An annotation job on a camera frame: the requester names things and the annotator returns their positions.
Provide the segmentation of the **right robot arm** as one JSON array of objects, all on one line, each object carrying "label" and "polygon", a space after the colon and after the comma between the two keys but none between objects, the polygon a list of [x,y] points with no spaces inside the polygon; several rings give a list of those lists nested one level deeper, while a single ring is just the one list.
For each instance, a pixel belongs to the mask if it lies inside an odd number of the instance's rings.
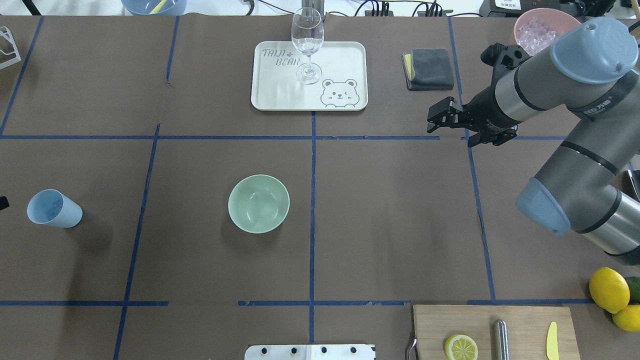
[{"label": "right robot arm", "polygon": [[500,146],[518,125],[564,105],[579,118],[516,199],[555,235],[581,234],[620,264],[639,267],[639,202],[611,183],[639,153],[638,44],[624,23],[595,17],[536,55],[496,43],[481,55],[491,84],[467,104],[430,107],[427,131],[464,128],[467,146]]}]

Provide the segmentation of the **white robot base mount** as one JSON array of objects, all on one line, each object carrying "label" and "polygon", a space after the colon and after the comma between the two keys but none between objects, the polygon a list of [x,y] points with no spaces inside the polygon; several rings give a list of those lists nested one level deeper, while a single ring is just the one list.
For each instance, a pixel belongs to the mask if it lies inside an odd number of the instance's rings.
[{"label": "white robot base mount", "polygon": [[265,344],[252,345],[245,360],[375,360],[371,344]]}]

